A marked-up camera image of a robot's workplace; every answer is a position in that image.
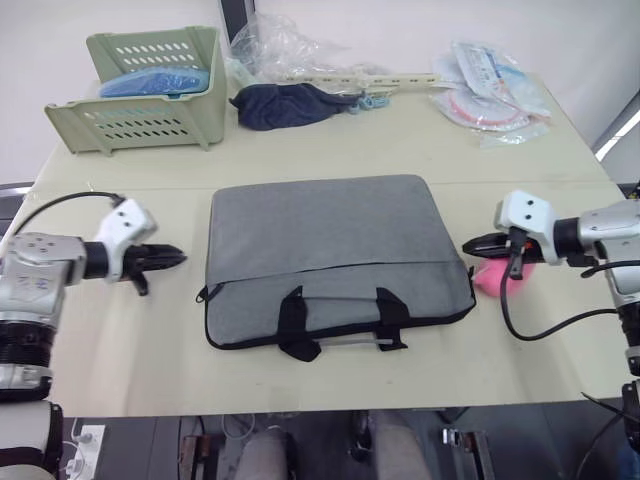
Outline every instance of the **beige tabletop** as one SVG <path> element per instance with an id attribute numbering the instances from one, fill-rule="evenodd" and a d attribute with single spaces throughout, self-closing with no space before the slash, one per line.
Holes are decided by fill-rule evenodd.
<path id="1" fill-rule="evenodd" d="M 204 284 L 211 195 L 221 187 L 417 174 L 458 248 L 493 230 L 496 203 L 516 188 L 549 200 L 561 216 L 620 200 L 555 108 L 548 136 L 492 150 L 478 148 L 473 134 L 417 94 L 398 95 L 387 109 L 262 133 L 238 128 L 230 111 L 224 142 L 209 152 L 175 147 L 107 158 L 59 147 L 18 218 L 71 191 L 117 191 L 157 220 L 149 242 L 171 243 L 189 259 L 148 274 L 144 298 L 128 283 L 92 280 L 68 289 L 51 399 L 69 416 L 137 416 L 560 401 L 580 398 L 581 390 L 617 396 L 630 375 L 611 315 L 523 343 L 507 332 L 498 302 L 478 294 L 478 306 L 458 323 L 403 331 L 407 350 L 326 347 L 305 364 L 276 347 L 214 349 L 194 301 Z M 108 209 L 101 199 L 75 200 L 48 210 L 32 228 L 90 239 Z M 517 328 L 537 333 L 612 301 L 604 277 L 582 280 L 576 269 L 540 265 L 511 305 Z"/>

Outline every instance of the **basket slot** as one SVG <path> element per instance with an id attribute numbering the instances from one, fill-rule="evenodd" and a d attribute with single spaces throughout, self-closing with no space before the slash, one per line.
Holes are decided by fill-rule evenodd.
<path id="1" fill-rule="evenodd" d="M 125 69 L 130 71 L 154 66 L 205 68 L 193 44 L 186 41 L 155 44 L 132 42 L 115 47 L 115 52 L 118 63 L 124 63 Z"/>
<path id="2" fill-rule="evenodd" d="M 200 127 L 198 127 L 198 123 L 195 121 L 187 107 L 185 107 L 182 103 L 176 103 L 174 104 L 174 108 L 178 112 L 180 112 L 183 120 L 187 124 L 188 130 L 191 132 L 191 135 L 193 135 L 195 141 L 198 142 L 204 150 L 209 150 L 209 142 L 207 142 L 207 139 L 202 133 L 202 130 L 200 130 Z"/>
<path id="3" fill-rule="evenodd" d="M 87 39 L 102 82 L 148 67 L 190 67 L 210 70 L 210 42 L 201 28 L 187 27 L 146 34 L 98 34 Z"/>
<path id="4" fill-rule="evenodd" d="M 147 144 L 150 139 L 193 142 L 184 120 L 167 107 L 101 109 L 85 111 L 83 115 L 93 124 L 96 134 L 110 143 L 137 140 L 141 144 Z"/>
<path id="5" fill-rule="evenodd" d="M 73 135 L 82 135 L 86 139 L 91 140 L 104 155 L 111 156 L 112 148 L 109 142 L 105 141 L 100 135 L 96 135 L 87 125 L 85 125 L 78 114 L 71 109 L 60 109 L 55 111 L 59 119 L 70 127 Z"/>

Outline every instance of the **plastic bag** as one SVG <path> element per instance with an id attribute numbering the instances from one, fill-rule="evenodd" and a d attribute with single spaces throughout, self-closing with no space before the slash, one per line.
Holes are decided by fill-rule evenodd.
<path id="1" fill-rule="evenodd" d="M 389 73 L 377 65 L 361 63 L 349 67 L 331 64 L 329 57 L 345 48 L 301 34 L 296 24 L 280 15 L 254 14 L 231 42 L 231 55 L 260 83 L 300 83 L 305 76 L 348 75 L 341 82 L 314 83 L 329 93 L 360 93 L 369 75 Z M 246 75 L 239 72 L 242 83 Z"/>
<path id="2" fill-rule="evenodd" d="M 238 88 L 242 90 L 250 85 L 256 85 L 260 83 L 256 77 L 251 75 L 251 72 L 235 58 L 227 58 L 224 61 L 225 71 L 233 78 L 238 84 Z"/>
<path id="3" fill-rule="evenodd" d="M 469 88 L 446 90 L 431 96 L 451 121 L 479 130 L 507 132 L 529 124 L 529 115 L 520 109 L 475 95 Z"/>
<path id="4" fill-rule="evenodd" d="M 101 97 L 136 95 L 180 95 L 203 92 L 209 87 L 209 72 L 191 67 L 149 67 L 105 82 Z"/>
<path id="5" fill-rule="evenodd" d="M 535 82 L 512 58 L 475 43 L 454 42 L 452 49 L 467 85 L 476 95 L 500 100 L 532 115 L 551 116 Z"/>
<path id="6" fill-rule="evenodd" d="M 549 133 L 549 127 L 540 120 L 532 120 L 529 125 L 510 132 L 491 134 L 483 132 L 480 139 L 481 148 L 497 147 L 500 145 L 519 145 L 534 138 Z"/>
<path id="7" fill-rule="evenodd" d="M 538 87 L 497 49 L 453 43 L 453 55 L 436 59 L 434 85 L 447 90 L 431 95 L 451 121 L 479 130 L 481 147 L 519 144 L 548 133 L 551 116 Z"/>

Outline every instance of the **floor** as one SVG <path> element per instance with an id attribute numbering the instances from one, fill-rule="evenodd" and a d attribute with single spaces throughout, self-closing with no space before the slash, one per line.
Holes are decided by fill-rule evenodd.
<path id="1" fill-rule="evenodd" d="M 437 412 L 403 410 L 400 413 L 420 438 L 433 480 L 455 479 L 454 452 L 440 443 L 443 423 Z M 611 415 L 586 401 L 474 407 L 455 425 L 488 434 L 498 480 L 570 479 L 594 433 Z M 207 433 L 221 434 L 219 416 L 206 416 L 203 420 Z M 292 434 L 298 445 L 303 480 L 373 479 L 371 467 L 356 463 L 347 453 L 348 420 L 348 412 L 260 414 L 256 416 L 255 431 L 277 424 Z M 65 420 L 67 439 L 72 421 Z M 240 416 L 240 421 L 248 424 L 250 417 Z M 107 424 L 96 477 L 100 480 L 176 480 L 178 428 L 182 435 L 199 433 L 200 429 L 194 417 L 87 419 L 85 423 Z M 227 425 L 232 435 L 243 428 L 229 418 Z M 217 475 L 210 475 L 208 479 L 233 479 L 243 442 L 226 442 L 220 453 Z M 624 442 L 619 423 L 602 438 L 581 480 L 616 478 L 616 458 Z M 67 455 L 73 453 L 72 448 L 65 449 Z"/>

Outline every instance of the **pink object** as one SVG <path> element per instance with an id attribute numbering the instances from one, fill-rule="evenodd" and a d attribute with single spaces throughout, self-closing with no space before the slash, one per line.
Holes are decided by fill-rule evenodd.
<path id="1" fill-rule="evenodd" d="M 506 103 L 478 98 L 470 90 L 451 89 L 448 94 L 453 111 L 479 126 L 505 126 L 523 116 L 520 110 Z"/>
<path id="2" fill-rule="evenodd" d="M 508 260 L 506 258 L 485 260 L 473 275 L 473 284 L 487 295 L 499 297 L 500 280 L 502 280 L 502 275 L 507 268 L 507 263 Z M 534 268 L 534 263 L 525 263 L 522 268 L 522 280 L 507 280 L 507 295 L 511 295 L 520 290 L 533 273 Z"/>

